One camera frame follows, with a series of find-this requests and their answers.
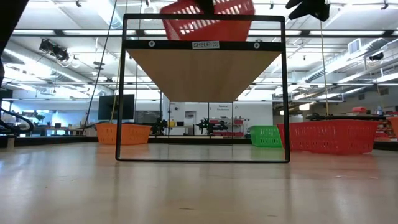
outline black metal frame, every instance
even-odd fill
[[[121,152],[122,112],[123,112],[123,90],[124,72],[126,66],[126,49],[189,49],[192,50],[194,41],[170,41],[170,40],[128,40],[127,22],[131,19],[187,19],[187,20],[220,20],[220,21],[266,21],[279,22],[281,31],[281,42],[220,42],[219,49],[211,50],[262,50],[278,51],[282,53],[282,92],[284,103],[284,134],[285,134],[285,159],[281,161],[234,161],[234,160],[175,160],[175,159],[123,159]],[[149,42],[154,41],[155,45],[150,47]],[[286,59],[286,28],[285,17],[283,16],[252,16],[252,15],[203,15],[203,14],[125,14],[123,17],[123,34],[121,46],[121,66],[119,85],[119,107],[118,127],[116,134],[115,159],[118,161],[142,161],[142,162],[247,162],[247,163],[288,163],[290,162],[290,138],[289,138],[289,99],[287,83],[287,59]]]

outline ceiling pipe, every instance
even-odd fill
[[[71,80],[73,80],[74,82],[76,82],[76,84],[79,84],[78,82],[93,82],[93,80],[80,75],[72,70],[70,70],[69,68],[63,68],[62,66],[60,66],[59,64],[51,61],[50,59],[47,59],[45,57],[42,57],[41,55],[28,50],[24,47],[21,47],[20,45],[17,45],[15,43],[13,43],[12,41],[8,42],[7,44],[7,50],[14,52],[15,55],[23,55],[29,59],[31,59],[34,62],[37,62],[37,64],[39,64],[41,67],[45,67],[49,70],[52,70],[53,72],[57,72],[59,75],[62,75],[64,77],[67,77]],[[105,86],[97,86],[99,88],[99,90],[105,92],[107,95],[112,95],[113,91],[111,89],[109,89],[108,87]]]

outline cable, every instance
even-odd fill
[[[323,27],[321,24],[321,43],[322,43],[322,64],[323,64],[323,81],[325,82],[325,93],[326,93],[326,115],[329,116],[329,102],[328,102],[328,87],[326,86],[326,69],[325,69],[325,52],[323,51]]]
[[[128,7],[128,1],[126,1],[126,10],[124,11],[125,14],[127,14],[127,7]],[[116,88],[115,90],[118,89],[118,83],[119,83],[119,76],[120,76],[120,65],[121,65],[122,61],[119,59],[119,67],[118,67],[118,75],[116,77]],[[116,91],[114,93],[114,98],[113,98],[113,108],[112,108],[112,115],[111,115],[111,120],[109,121],[110,123],[112,123],[113,121],[113,114],[114,114],[114,108],[116,106]]]
[[[113,17],[114,17],[114,13],[115,13],[115,11],[116,11],[116,6],[117,6],[117,5],[118,5],[118,0],[115,0],[114,6],[113,6],[112,18],[111,18],[111,22],[109,23],[108,34],[106,35],[106,40],[105,40],[105,44],[104,44],[104,50],[103,50],[103,52],[102,52],[101,63],[100,63],[100,65],[99,65],[99,69],[98,69],[97,79],[95,80],[95,85],[94,85],[93,94],[91,95],[90,104],[88,105],[87,116],[86,116],[85,124],[84,124],[84,126],[83,126],[83,134],[84,134],[84,132],[85,132],[85,130],[86,130],[86,125],[87,125],[88,117],[89,117],[89,115],[90,115],[91,105],[93,104],[93,100],[94,100],[95,90],[96,90],[96,88],[97,88],[98,80],[100,79],[100,74],[101,74],[102,64],[103,64],[103,61],[104,61],[106,46],[107,46],[107,44],[108,44],[109,33],[111,32],[112,21],[113,21]]]
[[[138,23],[138,30],[140,30],[141,29],[141,20],[139,20],[139,23]],[[137,99],[138,99],[138,97],[137,97],[137,90],[138,89],[138,62],[136,61],[136,95],[135,95],[135,97],[134,97],[134,124],[137,124],[137,119],[136,119],[136,117],[135,117],[135,113],[136,113],[136,111],[137,111]]]

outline ceiling duct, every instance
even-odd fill
[[[21,60],[19,60],[17,57],[7,53],[3,52],[1,55],[1,61],[3,64],[14,64],[14,65],[24,65],[25,63]]]
[[[31,50],[27,50],[27,49],[21,47],[20,45],[13,43],[12,41],[8,42],[7,48],[4,52],[7,52],[7,51],[12,52],[12,54],[15,57],[20,57],[20,59],[22,61],[27,60],[25,63],[27,63],[28,61],[34,62],[35,65],[37,67],[39,67],[40,69],[47,69],[47,70],[51,70],[52,72],[57,72],[61,77],[66,77],[69,80],[73,80],[74,82],[76,82],[77,85],[79,84],[79,82],[94,82],[93,80],[91,80],[83,75],[80,75],[80,74],[70,70],[69,68],[63,68],[58,63],[53,62],[45,57],[42,57],[41,55],[39,55]],[[99,85],[99,86],[97,86],[97,89],[104,92],[105,95],[113,94],[113,90],[111,90],[105,86]]]
[[[373,54],[379,53],[384,50],[390,43],[394,42],[394,39],[384,39],[378,38],[374,39],[357,39],[354,42],[350,43],[349,49],[344,52],[338,54],[336,57],[333,57],[327,61],[325,61],[325,70],[326,75],[328,73],[334,72],[338,69],[341,69],[353,62],[355,62],[359,58],[364,58],[368,56],[372,56]],[[324,76],[325,72],[323,71],[323,65],[320,65],[313,70],[309,71],[308,74],[302,78],[299,82],[312,82],[317,78]]]

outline shelf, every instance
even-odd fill
[[[232,102],[282,51],[279,43],[219,42],[205,50],[193,43],[127,40],[126,48],[173,102]]]

